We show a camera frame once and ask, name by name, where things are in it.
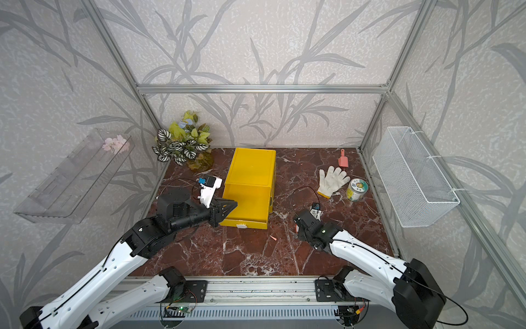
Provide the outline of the yellow top drawer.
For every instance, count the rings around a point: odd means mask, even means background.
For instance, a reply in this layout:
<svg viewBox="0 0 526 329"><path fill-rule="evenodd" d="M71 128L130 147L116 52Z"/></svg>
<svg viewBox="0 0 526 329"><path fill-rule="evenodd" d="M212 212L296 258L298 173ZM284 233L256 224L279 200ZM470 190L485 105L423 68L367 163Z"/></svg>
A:
<svg viewBox="0 0 526 329"><path fill-rule="evenodd" d="M268 229L273 211L273 189L269 186L226 184L223 198L234 200L237 207L220 225L235 228Z"/></svg>

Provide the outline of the yellow drawer cabinet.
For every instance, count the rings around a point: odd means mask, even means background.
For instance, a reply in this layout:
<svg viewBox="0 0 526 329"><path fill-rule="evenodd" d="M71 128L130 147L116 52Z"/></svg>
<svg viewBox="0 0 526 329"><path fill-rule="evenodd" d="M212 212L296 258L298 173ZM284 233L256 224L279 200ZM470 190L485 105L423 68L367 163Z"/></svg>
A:
<svg viewBox="0 0 526 329"><path fill-rule="evenodd" d="M225 181L225 189L235 186L273 188L276 151L236 148Z"/></svg>

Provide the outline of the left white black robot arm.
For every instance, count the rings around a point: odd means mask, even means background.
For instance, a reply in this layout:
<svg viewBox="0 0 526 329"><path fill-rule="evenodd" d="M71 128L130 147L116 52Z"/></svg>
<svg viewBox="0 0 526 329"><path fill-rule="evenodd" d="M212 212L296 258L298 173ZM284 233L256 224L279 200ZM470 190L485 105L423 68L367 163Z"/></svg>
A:
<svg viewBox="0 0 526 329"><path fill-rule="evenodd" d="M177 233L201 223L217 227L237 202L205 195L193 200L184 188L171 188L157 199L154 216L137 222L112 247L108 256L68 291L43 307L20 316L23 328L110 328L148 304L184 291L184 278L174 268L161 271L142 286L105 300L124 278L172 243Z"/></svg>

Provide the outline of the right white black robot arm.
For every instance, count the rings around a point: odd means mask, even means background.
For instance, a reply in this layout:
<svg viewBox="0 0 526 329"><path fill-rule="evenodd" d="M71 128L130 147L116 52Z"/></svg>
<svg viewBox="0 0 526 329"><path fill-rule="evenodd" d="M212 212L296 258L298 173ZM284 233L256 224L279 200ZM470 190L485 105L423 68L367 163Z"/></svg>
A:
<svg viewBox="0 0 526 329"><path fill-rule="evenodd" d="M384 254L308 210L294 222L299 240L349 263L333 278L316 280L318 301L372 302L394 312L407 328L435 326L446 297L425 264Z"/></svg>

